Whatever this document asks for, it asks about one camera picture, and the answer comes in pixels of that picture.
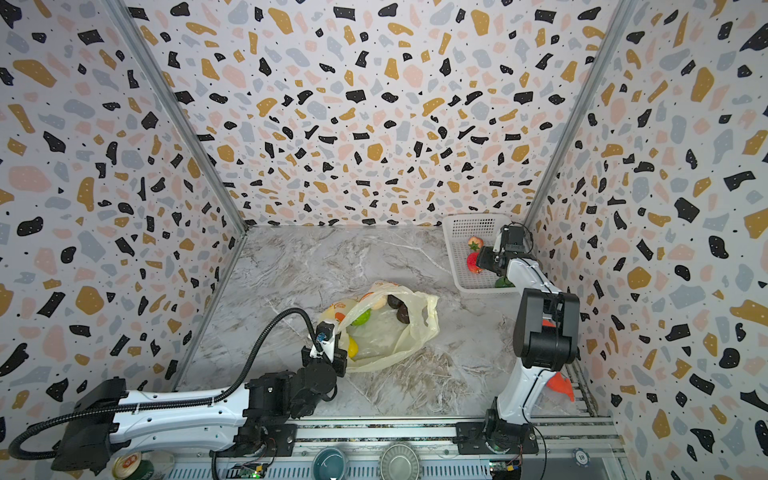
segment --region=green fruit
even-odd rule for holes
[[[360,316],[357,317],[357,319],[354,322],[352,322],[352,324],[354,326],[361,326],[361,325],[364,325],[370,319],[371,319],[371,309],[367,309],[365,312],[360,314]]]
[[[494,288],[509,288],[510,286],[515,286],[512,282],[507,280],[506,276],[503,276],[496,280],[496,284],[494,285]]]

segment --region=lemon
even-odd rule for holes
[[[354,326],[361,326],[361,325],[364,325],[370,319],[371,319],[371,309],[367,309],[359,317],[357,317],[357,319],[354,322],[352,322],[352,324]]]
[[[357,342],[354,338],[349,338],[349,348],[346,350],[346,354],[350,357],[350,359],[355,358],[355,355],[357,355]]]

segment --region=dark purple fruit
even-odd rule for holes
[[[397,319],[400,320],[400,323],[404,323],[406,325],[411,323],[411,317],[408,315],[408,306],[404,303],[400,305],[400,308],[397,309]]]
[[[395,309],[395,310],[397,310],[398,308],[400,308],[400,306],[402,305],[402,300],[400,300],[399,298],[397,298],[397,297],[396,297],[396,296],[394,296],[394,295],[387,295],[387,296],[386,296],[386,302],[387,302],[387,304],[388,304],[388,305],[389,305],[391,308],[393,308],[393,309]]]

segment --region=orange object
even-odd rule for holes
[[[470,250],[472,250],[473,252],[479,252],[483,246],[483,241],[482,241],[482,238],[472,237],[469,239],[469,242],[467,242],[467,244],[469,245]]]
[[[555,392],[564,393],[572,402],[576,401],[576,397],[574,397],[574,388],[571,385],[571,382],[569,382],[562,373],[555,373],[555,375],[549,379],[549,382],[547,382],[547,386]]]
[[[478,261],[478,253],[470,253],[469,257],[467,257],[467,268],[469,268],[469,271],[472,273],[480,273],[482,272],[482,268],[480,268],[477,265]]]

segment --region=blue bowl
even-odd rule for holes
[[[312,477],[315,480],[343,480],[345,475],[346,455],[341,450],[324,449],[312,462]]]

